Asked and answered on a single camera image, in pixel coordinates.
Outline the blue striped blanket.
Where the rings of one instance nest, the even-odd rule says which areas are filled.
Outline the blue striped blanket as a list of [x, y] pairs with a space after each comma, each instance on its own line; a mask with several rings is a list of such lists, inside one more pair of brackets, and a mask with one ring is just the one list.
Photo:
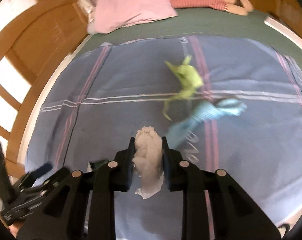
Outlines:
[[[191, 55], [204, 85], [188, 100], [165, 61]], [[111, 160], [152, 126], [164, 136], [202, 100], [239, 98], [247, 108], [200, 124], [179, 147], [199, 168], [226, 170], [275, 224], [302, 208], [302, 72], [296, 62], [246, 38], [190, 36], [101, 46], [74, 60], [41, 106], [25, 167], [50, 162], [86, 171]]]

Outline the green bed sheet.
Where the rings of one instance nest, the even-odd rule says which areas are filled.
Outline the green bed sheet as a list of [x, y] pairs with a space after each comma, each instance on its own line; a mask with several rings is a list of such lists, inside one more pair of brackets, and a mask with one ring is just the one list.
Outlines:
[[302, 57], [302, 50], [294, 42], [264, 23], [267, 16], [257, 10], [239, 16], [210, 8], [179, 9], [177, 17], [88, 36], [79, 53], [94, 50], [104, 42], [121, 44], [140, 38], [209, 35], [250, 38], [294, 58]]

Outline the pink pillow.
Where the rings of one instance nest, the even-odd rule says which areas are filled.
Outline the pink pillow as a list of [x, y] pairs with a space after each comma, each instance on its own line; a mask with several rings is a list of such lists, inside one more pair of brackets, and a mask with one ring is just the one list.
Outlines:
[[89, 34], [108, 34], [119, 28], [176, 17], [170, 0], [96, 0]]

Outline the white tissue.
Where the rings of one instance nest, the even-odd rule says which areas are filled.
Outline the white tissue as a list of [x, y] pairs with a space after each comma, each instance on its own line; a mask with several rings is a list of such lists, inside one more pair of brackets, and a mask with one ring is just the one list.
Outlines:
[[141, 186], [135, 191], [148, 199], [161, 191], [164, 182], [162, 166], [162, 139], [152, 126], [143, 127], [135, 136], [135, 154], [132, 162], [141, 178]]

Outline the green paper scrap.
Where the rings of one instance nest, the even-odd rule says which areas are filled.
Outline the green paper scrap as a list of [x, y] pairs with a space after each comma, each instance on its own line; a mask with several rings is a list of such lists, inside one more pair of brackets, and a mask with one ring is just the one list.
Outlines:
[[172, 120], [168, 115], [170, 103], [176, 100], [190, 99], [197, 89], [204, 85], [203, 79], [197, 69], [190, 65], [191, 59], [191, 55], [187, 55], [179, 65], [173, 65], [172, 63], [165, 61], [166, 66], [171, 70], [181, 85], [181, 90], [164, 102], [162, 114], [169, 121]]

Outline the light blue cloth wipe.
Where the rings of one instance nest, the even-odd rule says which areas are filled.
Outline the light blue cloth wipe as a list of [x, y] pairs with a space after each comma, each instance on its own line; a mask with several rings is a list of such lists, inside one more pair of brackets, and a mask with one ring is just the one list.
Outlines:
[[173, 124], [166, 135], [168, 146], [178, 148], [200, 124], [224, 116], [240, 116], [247, 106], [238, 98], [224, 98], [216, 102], [202, 101], [182, 121]]

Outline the red striped plush doll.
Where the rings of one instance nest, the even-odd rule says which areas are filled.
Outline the red striped plush doll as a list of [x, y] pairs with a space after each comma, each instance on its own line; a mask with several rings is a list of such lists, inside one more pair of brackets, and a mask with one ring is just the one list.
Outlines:
[[249, 0], [171, 0], [175, 9], [212, 8], [235, 15], [247, 16], [254, 10]]

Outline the wooden bed frame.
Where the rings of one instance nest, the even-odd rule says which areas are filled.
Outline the wooden bed frame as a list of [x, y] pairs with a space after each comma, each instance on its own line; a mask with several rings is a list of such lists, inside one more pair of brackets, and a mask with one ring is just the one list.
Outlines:
[[41, 0], [0, 32], [0, 61], [8, 59], [30, 84], [22, 102], [0, 84], [0, 97], [17, 113], [11, 129], [0, 125], [0, 136], [8, 142], [5, 164], [13, 177], [24, 174], [19, 156], [27, 145], [25, 132], [34, 107], [60, 63], [85, 43], [86, 23], [78, 0]]

